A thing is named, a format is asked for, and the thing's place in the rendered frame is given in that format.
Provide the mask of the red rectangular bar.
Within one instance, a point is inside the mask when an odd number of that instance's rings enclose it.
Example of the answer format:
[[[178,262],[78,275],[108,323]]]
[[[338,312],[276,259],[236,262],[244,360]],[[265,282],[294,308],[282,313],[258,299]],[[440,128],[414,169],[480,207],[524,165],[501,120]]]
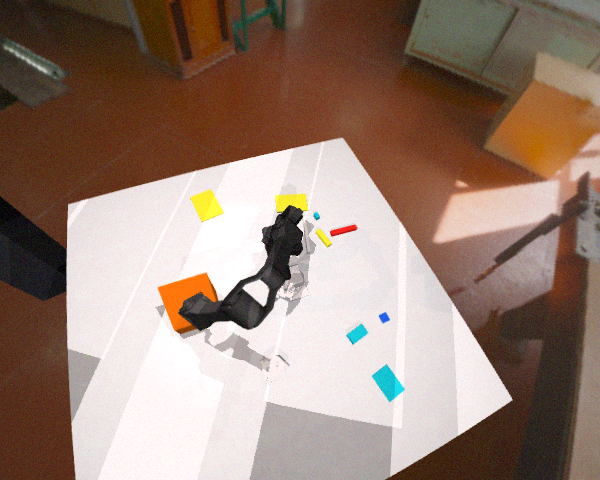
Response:
[[[339,228],[339,229],[335,229],[335,230],[331,230],[330,234],[331,236],[336,236],[336,235],[340,235],[340,234],[344,234],[344,233],[348,233],[348,232],[352,232],[357,230],[357,226],[355,225],[351,225],[351,226],[347,226],[347,227],[343,227],[343,228]]]

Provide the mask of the yellow rectangular block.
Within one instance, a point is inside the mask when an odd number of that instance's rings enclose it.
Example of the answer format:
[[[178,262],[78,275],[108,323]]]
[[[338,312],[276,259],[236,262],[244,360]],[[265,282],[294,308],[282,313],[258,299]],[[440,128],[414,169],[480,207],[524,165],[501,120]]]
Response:
[[[320,238],[320,240],[324,243],[326,247],[331,246],[331,241],[326,237],[326,235],[322,232],[321,229],[316,231],[316,235]]]

